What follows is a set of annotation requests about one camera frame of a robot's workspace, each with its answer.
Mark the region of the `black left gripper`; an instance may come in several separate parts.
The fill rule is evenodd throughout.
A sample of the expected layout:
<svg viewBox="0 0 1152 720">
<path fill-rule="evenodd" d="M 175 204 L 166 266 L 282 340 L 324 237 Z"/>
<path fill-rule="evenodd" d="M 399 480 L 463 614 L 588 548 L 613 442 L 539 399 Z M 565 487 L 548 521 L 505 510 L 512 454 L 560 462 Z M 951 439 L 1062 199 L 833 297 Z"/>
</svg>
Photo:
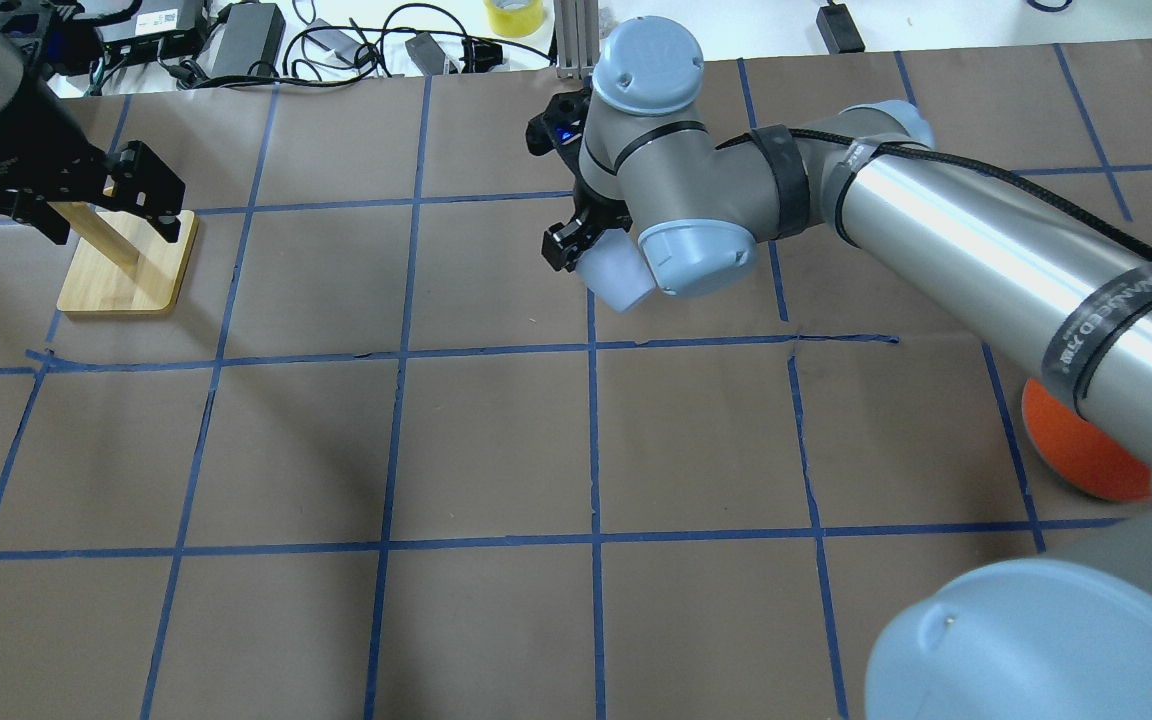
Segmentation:
<svg viewBox="0 0 1152 720">
<path fill-rule="evenodd" d="M 124 211 L 175 243 L 184 196 L 183 179 L 142 141 L 129 141 L 109 156 L 88 141 L 70 146 L 29 141 L 18 156 L 0 158 L 0 217 L 29 225 L 60 247 L 67 243 L 70 223 L 51 209 L 52 202 L 90 202 Z"/>
</svg>

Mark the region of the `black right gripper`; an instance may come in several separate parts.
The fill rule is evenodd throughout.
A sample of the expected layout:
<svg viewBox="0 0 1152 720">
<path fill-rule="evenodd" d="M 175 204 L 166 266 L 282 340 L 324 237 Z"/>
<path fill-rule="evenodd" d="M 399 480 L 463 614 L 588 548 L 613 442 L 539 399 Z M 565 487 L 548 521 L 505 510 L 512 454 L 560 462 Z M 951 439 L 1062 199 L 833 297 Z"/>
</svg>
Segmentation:
<svg viewBox="0 0 1152 720">
<path fill-rule="evenodd" d="M 526 150 L 532 156 L 556 152 L 573 173 L 573 218 L 550 225 L 541 236 L 541 256 L 554 272 L 573 272 L 579 258 L 608 229 L 628 232 L 626 200 L 594 191 L 581 170 L 581 151 L 593 91 L 575 90 L 550 97 L 545 109 L 526 122 Z"/>
</svg>

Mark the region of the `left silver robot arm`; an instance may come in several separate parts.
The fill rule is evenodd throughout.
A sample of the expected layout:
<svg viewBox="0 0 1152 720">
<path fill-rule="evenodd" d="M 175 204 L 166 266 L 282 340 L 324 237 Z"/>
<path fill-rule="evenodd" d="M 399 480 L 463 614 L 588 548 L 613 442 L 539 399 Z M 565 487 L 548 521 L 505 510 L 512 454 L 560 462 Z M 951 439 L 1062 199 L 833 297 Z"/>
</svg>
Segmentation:
<svg viewBox="0 0 1152 720">
<path fill-rule="evenodd" d="M 63 245 L 70 225 L 56 205 L 91 202 L 145 219 L 173 243 L 184 195 L 183 179 L 147 143 L 129 141 L 116 152 L 92 145 L 0 32 L 0 217 Z"/>
</svg>

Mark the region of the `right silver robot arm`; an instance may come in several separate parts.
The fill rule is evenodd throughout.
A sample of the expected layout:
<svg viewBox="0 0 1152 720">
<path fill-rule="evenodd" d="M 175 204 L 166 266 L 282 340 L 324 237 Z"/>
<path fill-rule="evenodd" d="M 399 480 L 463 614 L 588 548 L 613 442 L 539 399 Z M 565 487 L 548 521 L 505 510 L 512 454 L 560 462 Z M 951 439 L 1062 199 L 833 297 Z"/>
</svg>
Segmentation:
<svg viewBox="0 0 1152 720">
<path fill-rule="evenodd" d="M 828 225 L 943 306 L 1149 469 L 1152 247 L 1010 172 L 934 150 L 904 100 L 714 143 L 698 41 L 670 18 L 613 29 L 590 88 L 526 124 L 573 172 L 544 259 L 626 309 L 740 281 L 760 242 Z M 869 719 L 1152 719 L 1152 511 L 984 566 L 890 621 Z"/>
</svg>

